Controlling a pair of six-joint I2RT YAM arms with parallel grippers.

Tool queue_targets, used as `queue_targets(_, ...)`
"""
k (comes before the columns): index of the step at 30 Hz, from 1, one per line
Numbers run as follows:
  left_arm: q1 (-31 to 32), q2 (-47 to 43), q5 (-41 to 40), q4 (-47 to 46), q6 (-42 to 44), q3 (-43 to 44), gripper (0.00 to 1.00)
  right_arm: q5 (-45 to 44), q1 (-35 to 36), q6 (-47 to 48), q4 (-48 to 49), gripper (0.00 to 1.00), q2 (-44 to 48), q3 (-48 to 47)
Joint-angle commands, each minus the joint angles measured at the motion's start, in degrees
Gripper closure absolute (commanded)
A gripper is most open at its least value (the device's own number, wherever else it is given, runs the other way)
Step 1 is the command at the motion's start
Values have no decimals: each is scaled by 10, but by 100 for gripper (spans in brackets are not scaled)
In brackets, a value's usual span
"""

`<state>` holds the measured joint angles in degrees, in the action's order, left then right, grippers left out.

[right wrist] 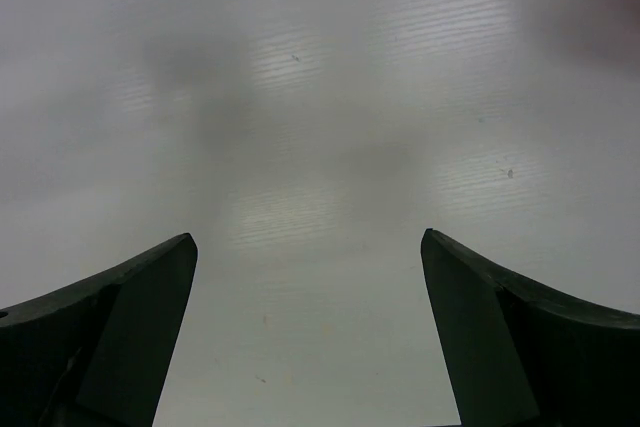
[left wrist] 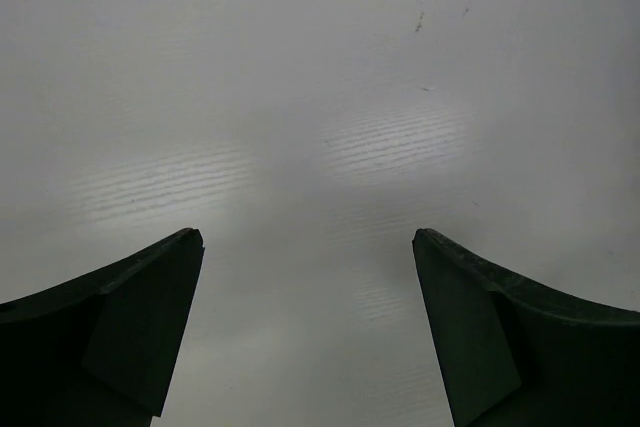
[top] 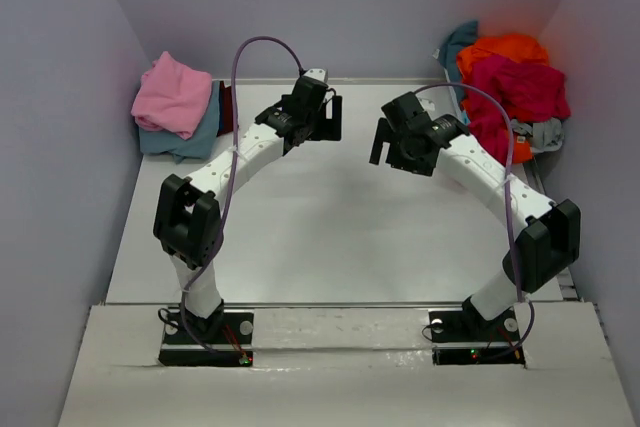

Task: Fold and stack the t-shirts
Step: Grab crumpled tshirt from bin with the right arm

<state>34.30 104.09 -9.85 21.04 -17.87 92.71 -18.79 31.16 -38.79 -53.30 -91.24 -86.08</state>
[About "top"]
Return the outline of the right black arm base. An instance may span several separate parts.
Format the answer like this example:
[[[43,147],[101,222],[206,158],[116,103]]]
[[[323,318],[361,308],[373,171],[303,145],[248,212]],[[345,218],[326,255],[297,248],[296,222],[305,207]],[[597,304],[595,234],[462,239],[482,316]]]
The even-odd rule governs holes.
[[[513,309],[478,328],[463,323],[462,310],[430,311],[421,334],[432,344],[436,366],[526,364],[523,349],[514,349],[520,331]]]

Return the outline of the magenta t shirt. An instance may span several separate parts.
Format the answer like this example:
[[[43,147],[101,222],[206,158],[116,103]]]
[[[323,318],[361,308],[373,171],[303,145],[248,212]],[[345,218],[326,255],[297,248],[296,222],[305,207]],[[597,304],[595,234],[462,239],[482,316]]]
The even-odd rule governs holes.
[[[496,103],[501,104],[510,119],[524,123],[551,118],[565,120],[571,116],[565,75],[549,66],[516,63],[494,55],[473,66],[469,85],[472,87],[468,90],[469,129],[490,155],[491,147],[498,150],[499,142],[500,145],[505,142],[498,140],[504,138],[499,136],[503,132],[499,119],[504,119]]]

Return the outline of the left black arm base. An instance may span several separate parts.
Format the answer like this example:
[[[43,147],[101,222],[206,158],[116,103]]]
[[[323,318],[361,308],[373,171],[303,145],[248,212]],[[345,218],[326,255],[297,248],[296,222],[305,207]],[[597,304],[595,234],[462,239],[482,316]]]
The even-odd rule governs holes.
[[[254,312],[225,310],[213,320],[196,321],[189,312],[187,331],[178,307],[160,308],[164,324],[158,362],[166,367],[249,368],[253,366]]]

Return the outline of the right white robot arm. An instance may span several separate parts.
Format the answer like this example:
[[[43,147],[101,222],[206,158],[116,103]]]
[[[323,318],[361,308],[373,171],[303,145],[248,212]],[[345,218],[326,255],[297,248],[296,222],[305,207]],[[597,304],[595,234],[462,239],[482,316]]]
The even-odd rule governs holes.
[[[466,188],[512,239],[498,273],[462,304],[457,326],[482,339],[519,295],[533,294],[579,257],[581,212],[531,189],[486,152],[454,116],[431,118],[408,92],[382,108],[370,161],[431,176],[440,172]]]

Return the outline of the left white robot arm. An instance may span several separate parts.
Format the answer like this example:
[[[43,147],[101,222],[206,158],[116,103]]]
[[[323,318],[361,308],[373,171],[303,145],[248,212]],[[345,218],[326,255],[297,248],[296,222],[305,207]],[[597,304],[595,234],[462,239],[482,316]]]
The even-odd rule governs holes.
[[[222,247],[233,194],[262,168],[307,141],[341,138],[341,102],[323,69],[310,69],[290,93],[260,112],[244,134],[204,167],[162,183],[153,235],[178,277],[180,314],[174,326],[210,344],[224,325],[224,301],[213,260]]]

